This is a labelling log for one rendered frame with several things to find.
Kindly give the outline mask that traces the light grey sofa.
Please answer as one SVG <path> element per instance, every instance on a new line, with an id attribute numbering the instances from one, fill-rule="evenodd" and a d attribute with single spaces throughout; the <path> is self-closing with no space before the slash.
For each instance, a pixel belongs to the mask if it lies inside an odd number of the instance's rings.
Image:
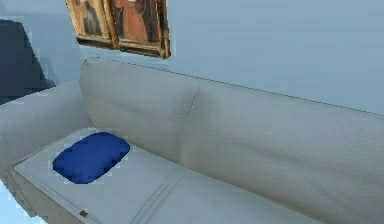
<path id="1" fill-rule="evenodd" d="M 130 145 L 106 174 L 53 170 L 98 132 Z M 47 224 L 384 224 L 384 116 L 89 58 L 0 105 L 0 180 Z"/>

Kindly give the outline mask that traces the blue cushion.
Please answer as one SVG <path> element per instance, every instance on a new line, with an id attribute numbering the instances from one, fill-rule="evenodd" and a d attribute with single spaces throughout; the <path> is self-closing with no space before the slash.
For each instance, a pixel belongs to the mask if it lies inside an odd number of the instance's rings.
<path id="1" fill-rule="evenodd" d="M 58 154 L 53 170 L 74 184 L 89 184 L 106 174 L 130 151 L 122 138 L 93 133 Z"/>

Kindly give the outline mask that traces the gold framed painting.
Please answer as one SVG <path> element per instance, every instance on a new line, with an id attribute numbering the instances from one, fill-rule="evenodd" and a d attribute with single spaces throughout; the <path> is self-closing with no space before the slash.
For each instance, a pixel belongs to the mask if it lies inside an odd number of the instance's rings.
<path id="1" fill-rule="evenodd" d="M 166 0 L 65 0 L 79 44 L 167 59 Z"/>

